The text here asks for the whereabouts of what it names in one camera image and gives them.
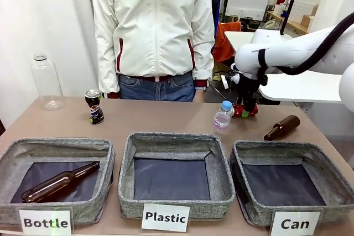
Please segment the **person's left hand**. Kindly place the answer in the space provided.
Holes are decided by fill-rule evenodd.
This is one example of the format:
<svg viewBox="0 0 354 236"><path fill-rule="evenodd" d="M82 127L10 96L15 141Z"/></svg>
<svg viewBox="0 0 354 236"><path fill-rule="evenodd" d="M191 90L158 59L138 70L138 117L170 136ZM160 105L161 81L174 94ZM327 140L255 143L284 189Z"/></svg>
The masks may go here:
<svg viewBox="0 0 354 236"><path fill-rule="evenodd" d="M206 87L196 87L195 88L195 95L193 98L194 103L204 103L205 90L206 90Z"/></svg>

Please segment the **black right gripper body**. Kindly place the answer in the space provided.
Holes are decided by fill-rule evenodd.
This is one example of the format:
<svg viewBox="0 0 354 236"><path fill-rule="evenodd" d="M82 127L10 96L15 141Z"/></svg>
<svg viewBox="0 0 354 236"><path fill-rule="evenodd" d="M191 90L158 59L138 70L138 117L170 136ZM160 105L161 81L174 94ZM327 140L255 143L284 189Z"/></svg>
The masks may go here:
<svg viewBox="0 0 354 236"><path fill-rule="evenodd" d="M243 101L249 101L254 93L259 89L261 83L257 79L246 77L244 74L238 74L239 80L236 84L236 91L239 98Z"/></svg>

